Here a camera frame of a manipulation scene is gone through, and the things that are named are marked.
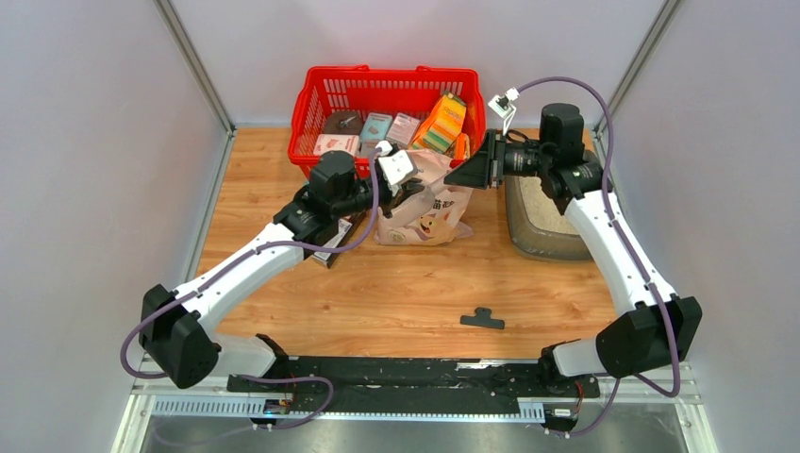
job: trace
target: cable connector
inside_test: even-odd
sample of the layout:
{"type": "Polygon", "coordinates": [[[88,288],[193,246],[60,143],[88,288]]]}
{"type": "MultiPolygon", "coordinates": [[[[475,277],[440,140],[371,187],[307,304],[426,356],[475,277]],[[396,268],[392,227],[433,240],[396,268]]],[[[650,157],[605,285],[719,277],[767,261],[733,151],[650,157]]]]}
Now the cable connector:
{"type": "Polygon", "coordinates": [[[503,135],[508,134],[511,127],[511,121],[517,113],[517,108],[514,106],[513,101],[520,97],[520,93],[516,88],[510,88],[503,96],[497,94],[489,101],[489,108],[497,113],[497,116],[503,119],[503,135]]]}

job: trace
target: product package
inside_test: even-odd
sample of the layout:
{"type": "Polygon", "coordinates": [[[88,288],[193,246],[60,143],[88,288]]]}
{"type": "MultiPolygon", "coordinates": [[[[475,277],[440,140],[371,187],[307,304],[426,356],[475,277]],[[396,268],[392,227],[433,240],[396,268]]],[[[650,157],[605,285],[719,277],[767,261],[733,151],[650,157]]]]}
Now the product package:
{"type": "MultiPolygon", "coordinates": [[[[386,245],[439,245],[473,236],[472,229],[460,221],[473,190],[443,183],[451,159],[429,149],[411,149],[408,154],[419,169],[417,177],[427,187],[396,209],[411,208],[418,214],[412,213],[415,220],[405,225],[378,217],[375,240],[386,245]]],[[[396,217],[408,218],[408,213],[396,217]]]]}
{"type": "Polygon", "coordinates": [[[346,151],[355,156],[358,152],[358,135],[321,134],[314,145],[314,156],[328,151],[346,151]]]}
{"type": "Polygon", "coordinates": [[[406,149],[411,144],[411,140],[413,140],[419,126],[420,120],[405,113],[397,113],[394,121],[392,121],[392,127],[389,128],[389,132],[386,134],[386,140],[389,143],[396,144],[400,149],[406,149]]]}
{"type": "Polygon", "coordinates": [[[445,153],[461,133],[466,114],[464,101],[451,92],[445,93],[417,129],[411,147],[445,153]]]}
{"type": "Polygon", "coordinates": [[[364,128],[361,115],[355,110],[334,111],[325,120],[324,134],[358,135],[364,128]]]}
{"type": "Polygon", "coordinates": [[[386,139],[389,127],[392,125],[392,116],[383,113],[370,113],[364,121],[364,128],[361,130],[361,152],[362,156],[368,156],[370,151],[381,140],[386,139]]]}

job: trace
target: box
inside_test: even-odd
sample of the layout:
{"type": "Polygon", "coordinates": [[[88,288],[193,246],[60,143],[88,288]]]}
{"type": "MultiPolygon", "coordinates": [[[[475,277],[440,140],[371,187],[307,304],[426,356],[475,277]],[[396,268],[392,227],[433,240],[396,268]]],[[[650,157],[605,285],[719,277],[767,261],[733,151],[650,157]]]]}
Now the box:
{"type": "Polygon", "coordinates": [[[364,121],[364,128],[361,130],[361,151],[362,157],[369,156],[370,151],[375,149],[377,143],[386,139],[389,127],[392,125],[392,116],[383,113],[370,113],[364,121]]]}
{"type": "Polygon", "coordinates": [[[407,149],[419,126],[420,120],[405,113],[397,113],[394,121],[392,121],[392,127],[389,128],[389,132],[386,134],[386,140],[389,143],[396,144],[401,149],[407,149]]]}
{"type": "Polygon", "coordinates": [[[328,151],[346,151],[351,156],[358,152],[358,135],[321,134],[314,145],[314,156],[328,151]]]}

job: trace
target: white connector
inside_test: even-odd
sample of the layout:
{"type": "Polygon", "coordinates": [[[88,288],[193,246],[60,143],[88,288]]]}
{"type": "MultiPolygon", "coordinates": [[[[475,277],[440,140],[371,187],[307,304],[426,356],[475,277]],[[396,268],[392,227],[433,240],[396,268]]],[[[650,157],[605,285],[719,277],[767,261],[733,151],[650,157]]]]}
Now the white connector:
{"type": "Polygon", "coordinates": [[[514,106],[513,101],[516,101],[519,97],[520,92],[516,88],[510,88],[505,95],[497,94],[489,101],[489,108],[503,119],[503,135],[508,134],[511,121],[513,121],[514,115],[517,113],[517,108],[514,106]]]}
{"type": "Polygon", "coordinates": [[[392,146],[387,141],[381,141],[376,148],[381,150],[381,157],[377,158],[377,163],[392,189],[392,195],[397,195],[400,192],[400,186],[417,175],[417,166],[405,149],[387,156],[392,151],[392,146]]]}

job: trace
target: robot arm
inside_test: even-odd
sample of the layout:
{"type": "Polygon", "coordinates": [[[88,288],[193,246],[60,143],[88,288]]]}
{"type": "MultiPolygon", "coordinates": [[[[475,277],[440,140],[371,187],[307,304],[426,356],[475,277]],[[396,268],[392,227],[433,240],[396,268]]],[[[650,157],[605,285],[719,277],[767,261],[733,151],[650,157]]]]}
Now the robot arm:
{"type": "MultiPolygon", "coordinates": [[[[502,99],[495,97],[492,102],[502,99]]],[[[513,114],[511,107],[506,103],[509,115],[513,114]]],[[[503,108],[500,104],[492,107],[495,111],[503,108]]],[[[477,153],[444,179],[445,184],[487,189],[499,187],[505,176],[538,176],[543,192],[592,253],[619,318],[593,338],[545,347],[540,364],[545,378],[553,382],[600,373],[624,378],[668,365],[672,357],[667,328],[675,334],[677,356],[682,361],[702,317],[694,297],[678,297],[653,266],[614,193],[608,193],[609,207],[615,214],[613,222],[610,220],[602,192],[603,168],[585,152],[583,128],[577,107],[545,106],[537,141],[514,131],[489,131],[477,153]],[[640,265],[646,269],[647,279],[640,265]],[[651,288],[658,294],[651,293],[651,288]],[[669,327],[659,311],[659,301],[669,313],[669,327]]]]}
{"type": "MultiPolygon", "coordinates": [[[[157,285],[145,294],[142,323],[137,327],[139,341],[165,377],[183,389],[212,373],[260,376],[269,369],[275,356],[267,344],[259,339],[217,335],[214,330],[234,307],[270,278],[315,251],[342,251],[322,247],[338,232],[340,218],[369,209],[374,206],[375,197],[384,215],[392,216],[397,205],[423,189],[413,178],[417,169],[406,151],[386,142],[378,147],[375,184],[357,178],[352,156],[339,151],[326,153],[311,170],[308,185],[252,241],[171,292],[157,285]]],[[[132,374],[164,377],[135,371],[132,374]]]]}

